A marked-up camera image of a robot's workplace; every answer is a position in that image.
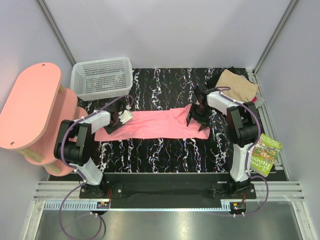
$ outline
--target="beige cloth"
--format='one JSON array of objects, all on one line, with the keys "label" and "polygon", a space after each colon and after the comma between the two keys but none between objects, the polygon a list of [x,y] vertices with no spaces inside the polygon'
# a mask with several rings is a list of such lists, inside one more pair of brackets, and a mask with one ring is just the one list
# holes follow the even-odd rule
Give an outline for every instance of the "beige cloth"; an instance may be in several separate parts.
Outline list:
[{"label": "beige cloth", "polygon": [[258,84],[249,82],[243,76],[234,74],[229,70],[224,70],[216,87],[230,87],[231,90],[224,91],[223,94],[238,101],[250,102],[258,93]]}]

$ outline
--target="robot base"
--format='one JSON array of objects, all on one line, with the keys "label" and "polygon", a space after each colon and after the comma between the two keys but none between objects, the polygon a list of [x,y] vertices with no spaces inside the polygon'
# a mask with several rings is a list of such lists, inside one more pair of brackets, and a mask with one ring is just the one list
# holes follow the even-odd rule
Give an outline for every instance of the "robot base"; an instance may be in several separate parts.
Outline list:
[{"label": "robot base", "polygon": [[241,190],[230,193],[228,191],[229,184],[228,183],[213,183],[211,184],[212,198],[213,199],[239,199],[242,200],[244,198],[244,194],[246,199],[256,199],[256,190],[253,183],[247,188],[243,188]]},{"label": "robot base", "polygon": [[[104,194],[97,194],[97,191],[94,190],[95,186],[84,185],[80,190],[80,199],[108,199],[109,194],[108,191],[105,191]],[[109,183],[108,190],[111,190],[111,198],[112,199],[121,199],[124,192],[124,185],[121,183]]]}]

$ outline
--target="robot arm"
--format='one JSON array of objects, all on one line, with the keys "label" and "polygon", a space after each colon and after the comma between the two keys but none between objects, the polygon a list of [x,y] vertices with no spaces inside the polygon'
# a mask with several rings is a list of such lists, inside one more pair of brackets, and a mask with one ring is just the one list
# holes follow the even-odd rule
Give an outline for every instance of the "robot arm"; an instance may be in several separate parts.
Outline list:
[{"label": "robot arm", "polygon": [[[258,136],[257,123],[244,108],[225,99],[219,89],[207,89],[205,86],[197,86],[194,89],[198,104],[192,104],[187,117],[187,125],[191,118],[201,124],[199,129],[209,126],[211,108],[221,112],[227,118],[227,136],[233,143],[233,162],[230,171],[229,191],[235,192],[247,188],[250,179],[246,169],[249,171],[252,150],[249,147],[254,143]],[[257,109],[252,102],[242,103],[247,106],[256,116]]]},{"label": "robot arm", "polygon": [[[96,115],[78,123],[68,134],[63,147],[66,162],[75,167],[75,171],[86,179],[86,184],[95,196],[102,196],[107,192],[107,181],[103,173],[96,167],[91,159],[95,132],[105,128],[107,133],[112,133],[127,121],[133,118],[128,110],[119,114],[118,110],[100,111]],[[60,124],[57,140],[54,147],[54,157],[61,160],[61,147],[63,138],[69,127],[77,120],[64,120]]]}]

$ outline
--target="metal floor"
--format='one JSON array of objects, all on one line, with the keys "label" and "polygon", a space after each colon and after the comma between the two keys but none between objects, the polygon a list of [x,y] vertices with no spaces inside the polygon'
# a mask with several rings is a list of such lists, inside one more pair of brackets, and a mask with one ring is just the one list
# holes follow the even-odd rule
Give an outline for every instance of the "metal floor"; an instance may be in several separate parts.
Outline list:
[{"label": "metal floor", "polygon": [[[259,207],[248,202],[247,212]],[[99,227],[99,220],[84,211],[63,211],[63,225],[73,237],[87,239]],[[225,212],[129,212],[103,215],[103,230],[97,240],[302,240],[292,205],[268,202],[257,214],[233,218]],[[57,210],[43,211],[36,240],[67,240],[59,226]]]}]

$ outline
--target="white plastic basket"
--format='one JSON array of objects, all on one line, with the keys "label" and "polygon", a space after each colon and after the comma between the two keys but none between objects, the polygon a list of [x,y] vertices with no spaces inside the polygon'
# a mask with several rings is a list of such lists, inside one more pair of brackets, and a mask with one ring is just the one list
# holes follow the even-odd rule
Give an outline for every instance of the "white plastic basket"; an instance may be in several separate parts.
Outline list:
[{"label": "white plastic basket", "polygon": [[129,94],[132,82],[132,66],[127,57],[78,62],[71,74],[71,89],[83,101]]}]

